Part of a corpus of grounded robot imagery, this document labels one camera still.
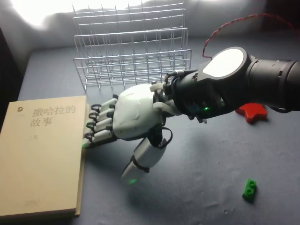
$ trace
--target red star-shaped object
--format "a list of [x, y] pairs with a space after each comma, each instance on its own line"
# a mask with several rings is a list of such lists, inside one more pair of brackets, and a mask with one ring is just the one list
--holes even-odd
[[235, 110], [238, 114], [245, 116], [248, 123], [267, 119], [268, 112], [265, 107], [257, 103], [248, 103]]

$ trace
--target green lego brick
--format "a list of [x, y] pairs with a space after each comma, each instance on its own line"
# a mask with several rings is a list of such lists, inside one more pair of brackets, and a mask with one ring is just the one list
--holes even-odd
[[256, 181], [252, 179], [248, 179], [243, 193], [243, 198], [248, 202], [252, 202], [255, 196], [255, 190], [256, 190]]

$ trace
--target white backdrop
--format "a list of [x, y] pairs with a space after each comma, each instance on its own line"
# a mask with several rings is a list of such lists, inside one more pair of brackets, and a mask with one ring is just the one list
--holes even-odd
[[[184, 3], [189, 37], [208, 37], [223, 23], [262, 13], [266, 0], [184, 0]], [[33, 50], [74, 45], [73, 17], [71, 0], [0, 0], [0, 27], [22, 73]], [[247, 33], [258, 30], [260, 24], [261, 18], [250, 19], [226, 27], [220, 34]]]

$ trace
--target green led light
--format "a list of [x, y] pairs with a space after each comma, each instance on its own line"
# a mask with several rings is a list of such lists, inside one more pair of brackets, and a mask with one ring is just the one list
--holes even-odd
[[129, 184], [135, 184], [137, 182], [137, 179], [132, 179], [129, 181]]

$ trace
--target wire rack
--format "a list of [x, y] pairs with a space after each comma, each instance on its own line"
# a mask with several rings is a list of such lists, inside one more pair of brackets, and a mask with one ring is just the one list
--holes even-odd
[[113, 9], [99, 2], [73, 2], [79, 55], [74, 63], [85, 90], [162, 81], [169, 71], [190, 68], [183, 2], [149, 0]]

